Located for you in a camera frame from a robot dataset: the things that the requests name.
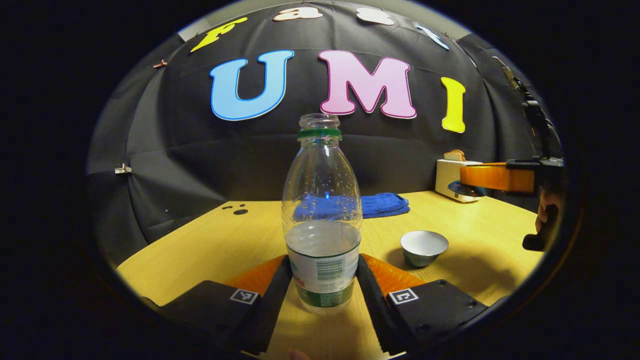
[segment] table surface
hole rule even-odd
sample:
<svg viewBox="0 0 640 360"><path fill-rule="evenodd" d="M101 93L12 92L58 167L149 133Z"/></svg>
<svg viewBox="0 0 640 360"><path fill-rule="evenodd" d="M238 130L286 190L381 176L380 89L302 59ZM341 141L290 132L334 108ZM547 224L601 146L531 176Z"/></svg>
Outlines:
<svg viewBox="0 0 640 360"><path fill-rule="evenodd" d="M535 233L536 214L528 210L489 197L463 204L436 192L400 195L411 211L365 219L360 251L426 282L445 279L489 306L522 283L542 256L522 248L522 238ZM229 201L140 250L117 270L138 295L163 306L204 280L224 282L286 254L280 206L280 201ZM235 215L239 209L248 212ZM449 240L449 248L426 268L404 263L400 237L414 230ZM357 280L350 305L332 316L306 312L292 281L260 358L286 359L290 347L313 360L390 358L380 349Z"/></svg>

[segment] blue towel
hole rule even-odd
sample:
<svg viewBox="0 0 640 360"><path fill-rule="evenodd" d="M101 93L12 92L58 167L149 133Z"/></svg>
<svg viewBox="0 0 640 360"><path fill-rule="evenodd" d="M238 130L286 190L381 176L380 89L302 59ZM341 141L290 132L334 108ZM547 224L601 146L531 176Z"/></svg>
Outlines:
<svg viewBox="0 0 640 360"><path fill-rule="evenodd" d="M354 198L346 196L321 197L306 195L293 213L295 221L302 220L351 220L357 207ZM395 193L379 193L362 197L362 217L390 217L408 213L409 200Z"/></svg>

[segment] barcode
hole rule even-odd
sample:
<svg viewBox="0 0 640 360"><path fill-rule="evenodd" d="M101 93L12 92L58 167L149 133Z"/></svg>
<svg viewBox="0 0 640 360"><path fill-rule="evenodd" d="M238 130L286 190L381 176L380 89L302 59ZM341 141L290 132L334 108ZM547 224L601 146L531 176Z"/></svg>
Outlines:
<svg viewBox="0 0 640 360"><path fill-rule="evenodd" d="M336 280L344 275L344 258L317 262L318 281Z"/></svg>

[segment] clear plastic bottle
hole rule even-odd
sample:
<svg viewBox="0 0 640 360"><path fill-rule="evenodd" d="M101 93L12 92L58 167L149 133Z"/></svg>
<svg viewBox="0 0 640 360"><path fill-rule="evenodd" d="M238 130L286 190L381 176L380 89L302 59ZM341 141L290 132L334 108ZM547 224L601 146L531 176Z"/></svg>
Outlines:
<svg viewBox="0 0 640 360"><path fill-rule="evenodd" d="M339 147L335 115L300 118L300 151L282 195L282 228L305 309L335 313L351 301L360 253L358 182Z"/></svg>

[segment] black fabric backdrop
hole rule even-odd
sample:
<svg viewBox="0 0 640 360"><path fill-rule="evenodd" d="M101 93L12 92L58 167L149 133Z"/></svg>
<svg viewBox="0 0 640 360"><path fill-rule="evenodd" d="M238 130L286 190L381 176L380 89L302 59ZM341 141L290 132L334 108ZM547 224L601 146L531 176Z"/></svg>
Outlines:
<svg viewBox="0 0 640 360"><path fill-rule="evenodd" d="M340 146L362 195L432 190L436 160L451 149L482 162L538 154L539 141L524 117L521 98L491 56L507 63L533 94L534 88L479 37L471 34L456 42L439 34L450 47L446 51L415 29L411 19L394 13L388 12L395 24L384 26L356 18L359 4L310 6L324 16L274 22L273 16L292 6L259 10L193 53L205 33L184 44L175 35L122 80L100 116L87 168L96 236L114 265L227 200L281 198L299 148L298 119L319 112L327 96L327 66L317 57L323 50L350 51L369 72L383 57L411 66L408 80L416 118L380 113L385 94L371 114L356 101L356 111L340 117ZM253 98L264 88L264 64L257 57L281 49L293 50L295 56L287 61L287 91L275 109L237 122L212 113L213 67L246 58L237 91L240 98ZM153 69L162 59L168 66ZM467 128L462 134L442 128L447 104L442 76L466 88ZM349 96L356 99L352 91ZM114 174L122 163L132 174ZM537 209L537 199L491 195Z"/></svg>

